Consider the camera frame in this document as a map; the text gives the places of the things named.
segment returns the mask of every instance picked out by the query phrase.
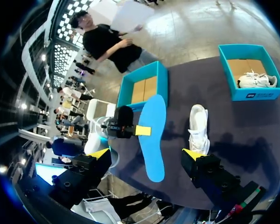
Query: white paper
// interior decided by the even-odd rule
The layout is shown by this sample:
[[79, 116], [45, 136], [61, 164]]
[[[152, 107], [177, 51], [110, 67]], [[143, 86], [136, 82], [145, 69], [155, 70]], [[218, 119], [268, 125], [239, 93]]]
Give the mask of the white paper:
[[112, 0], [102, 0], [94, 6], [90, 6], [88, 13], [92, 16], [95, 25], [111, 25], [117, 10], [118, 6]]
[[135, 1], [126, 1], [117, 10], [111, 23], [111, 29], [119, 32], [130, 32], [154, 14], [154, 9]]

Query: black t-shirt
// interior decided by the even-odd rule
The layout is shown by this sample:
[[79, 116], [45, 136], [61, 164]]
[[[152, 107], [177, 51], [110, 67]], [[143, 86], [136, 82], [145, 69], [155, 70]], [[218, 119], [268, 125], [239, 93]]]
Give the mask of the black t-shirt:
[[[122, 41], [122, 39], [118, 37], [118, 32], [111, 30], [110, 26], [104, 24], [100, 24], [97, 28], [85, 32], [83, 36], [83, 45], [85, 49], [96, 60], [120, 41]], [[132, 62], [140, 57], [141, 52], [141, 47], [132, 44], [126, 48], [118, 49], [109, 59], [113, 61], [117, 69], [123, 73]]]

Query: shoelace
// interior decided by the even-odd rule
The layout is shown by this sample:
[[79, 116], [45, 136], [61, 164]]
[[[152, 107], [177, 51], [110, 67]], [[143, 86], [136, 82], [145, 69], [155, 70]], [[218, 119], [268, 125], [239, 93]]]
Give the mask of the shoelace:
[[201, 151], [203, 151], [203, 147], [206, 144], [206, 137], [203, 136], [201, 141], [197, 141], [197, 140], [191, 138], [191, 135], [190, 135], [189, 141], [192, 141], [194, 148], [196, 148], [196, 149], [192, 149], [193, 152], [201, 152]]
[[255, 73], [252, 69], [251, 69], [252, 72], [246, 72], [245, 75], [247, 77], [250, 77], [254, 80], [254, 84], [257, 84], [257, 83], [261, 83], [261, 81], [259, 80], [259, 78], [263, 77], [263, 76], [266, 76], [265, 73], [262, 73], [262, 74], [258, 74], [258, 73]]

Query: concrete floor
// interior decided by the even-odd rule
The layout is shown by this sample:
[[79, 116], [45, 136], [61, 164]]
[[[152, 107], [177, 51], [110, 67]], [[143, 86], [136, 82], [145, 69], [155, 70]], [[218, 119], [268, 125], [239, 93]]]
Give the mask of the concrete floor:
[[[219, 3], [215, 0], [160, 1], [159, 6], [152, 6], [155, 14], [143, 30], [126, 37], [157, 55], [165, 66], [218, 56], [218, 45], [228, 43], [263, 45], [271, 57], [280, 61], [280, 38], [252, 1], [234, 0], [231, 5], [228, 0], [220, 0]], [[96, 88], [96, 98], [116, 103], [123, 75], [112, 62], [105, 61], [95, 76], [87, 78], [87, 86]], [[102, 107], [97, 115], [103, 115], [104, 111]], [[118, 197], [137, 193], [118, 178], [111, 178], [101, 183], [103, 191], [112, 189]], [[154, 216], [143, 224], [153, 223], [156, 218]]]

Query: black hair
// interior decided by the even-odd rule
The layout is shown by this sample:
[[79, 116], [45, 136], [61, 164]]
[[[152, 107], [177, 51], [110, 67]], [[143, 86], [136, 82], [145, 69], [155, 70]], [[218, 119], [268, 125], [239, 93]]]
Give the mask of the black hair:
[[80, 11], [78, 13], [73, 14], [73, 16], [70, 19], [69, 24], [71, 25], [72, 28], [78, 28], [79, 27], [79, 21], [78, 19], [82, 16], [85, 16], [86, 14], [88, 14], [88, 12], [86, 11]]
[[46, 142], [46, 148], [52, 148], [52, 144], [49, 141]]
[[60, 92], [62, 90], [62, 87], [57, 88], [57, 92]]

